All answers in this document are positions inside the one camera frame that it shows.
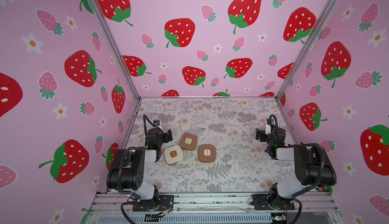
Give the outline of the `cream nail clipper case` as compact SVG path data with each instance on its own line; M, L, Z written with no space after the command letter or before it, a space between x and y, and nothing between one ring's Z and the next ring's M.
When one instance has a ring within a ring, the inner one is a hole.
M183 162L183 152L179 145L166 148L164 151L165 161L168 165L175 165Z

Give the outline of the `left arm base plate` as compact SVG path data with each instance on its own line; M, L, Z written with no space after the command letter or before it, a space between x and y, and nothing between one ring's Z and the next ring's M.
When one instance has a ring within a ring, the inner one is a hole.
M133 205L133 212L162 212L171 210L174 204L174 195L161 195L151 200L140 200Z

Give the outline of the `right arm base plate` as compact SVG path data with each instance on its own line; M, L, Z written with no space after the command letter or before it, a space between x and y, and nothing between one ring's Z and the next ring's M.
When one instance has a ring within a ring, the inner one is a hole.
M254 194L250 204L255 210L295 210L292 199L270 194Z

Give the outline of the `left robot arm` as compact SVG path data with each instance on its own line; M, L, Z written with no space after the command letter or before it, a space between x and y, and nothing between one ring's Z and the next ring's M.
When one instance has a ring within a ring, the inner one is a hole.
M144 179L145 164L158 162L162 145L170 141L171 130L164 133L157 127L146 132L144 147L129 147L117 151L106 185L108 189L134 198L132 203L134 212L157 211L159 215L163 215L172 210L174 196L160 195L158 188Z

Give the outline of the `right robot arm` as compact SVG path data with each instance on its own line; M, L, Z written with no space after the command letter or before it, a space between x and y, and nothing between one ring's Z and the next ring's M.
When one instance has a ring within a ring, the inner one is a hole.
M317 187L336 183L335 170L319 144L285 145L286 132L274 124L256 129L255 138L267 143L266 152L273 160L292 162L294 173L283 182L273 184L267 194L253 195L251 205L259 209L294 209L297 196Z

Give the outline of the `dark brown nail clipper case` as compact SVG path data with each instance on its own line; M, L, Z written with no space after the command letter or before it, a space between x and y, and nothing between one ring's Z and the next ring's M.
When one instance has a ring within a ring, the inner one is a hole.
M216 147L214 145L200 145L198 159L202 163L214 163L216 160Z

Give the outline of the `light brown nail clipper case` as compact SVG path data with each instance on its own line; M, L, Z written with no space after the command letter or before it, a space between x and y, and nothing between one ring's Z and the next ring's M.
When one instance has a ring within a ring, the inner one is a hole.
M191 133L184 133L180 139L179 146L182 150L194 151L198 144L198 136Z

